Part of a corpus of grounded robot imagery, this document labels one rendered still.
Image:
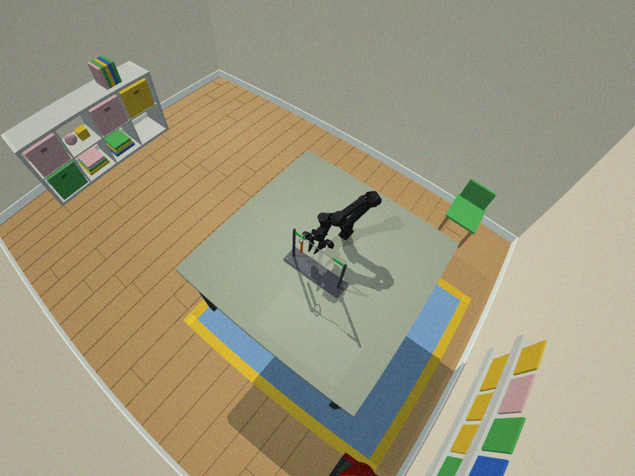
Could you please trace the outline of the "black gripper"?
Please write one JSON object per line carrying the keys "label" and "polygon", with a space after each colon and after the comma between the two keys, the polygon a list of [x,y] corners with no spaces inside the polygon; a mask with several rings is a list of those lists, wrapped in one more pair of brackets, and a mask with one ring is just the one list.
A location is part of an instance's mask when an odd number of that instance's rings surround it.
{"label": "black gripper", "polygon": [[[328,230],[325,229],[324,227],[320,226],[318,227],[320,230],[325,230],[325,235],[324,238],[328,235]],[[316,237],[316,236],[312,236],[311,233],[304,231],[302,235],[305,235],[305,238],[307,240],[309,240],[310,243],[312,243],[314,245],[314,240],[319,241],[317,248],[315,249],[313,254],[316,254],[319,250],[326,248],[326,245],[328,245],[329,248],[333,249],[334,244],[331,240],[326,239],[324,240],[324,238],[322,239],[321,237]],[[308,252],[310,252],[311,248],[313,247],[313,245],[311,245],[309,243],[309,249]]]}

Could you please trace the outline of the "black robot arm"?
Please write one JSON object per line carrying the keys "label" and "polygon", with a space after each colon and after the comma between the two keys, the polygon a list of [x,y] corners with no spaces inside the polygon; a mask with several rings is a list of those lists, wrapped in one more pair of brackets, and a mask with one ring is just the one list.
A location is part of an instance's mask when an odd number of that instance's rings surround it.
{"label": "black robot arm", "polygon": [[[335,213],[319,213],[317,219],[320,222],[320,226],[324,227],[328,231],[332,225],[339,226],[341,229],[339,236],[344,240],[348,240],[354,232],[354,223],[361,218],[367,210],[371,207],[380,205],[381,202],[382,199],[379,194],[376,191],[370,191],[365,195],[360,196],[357,200],[341,211],[337,211]],[[312,229],[311,235],[321,237],[323,239],[325,230],[320,230],[319,228],[317,230]]]}

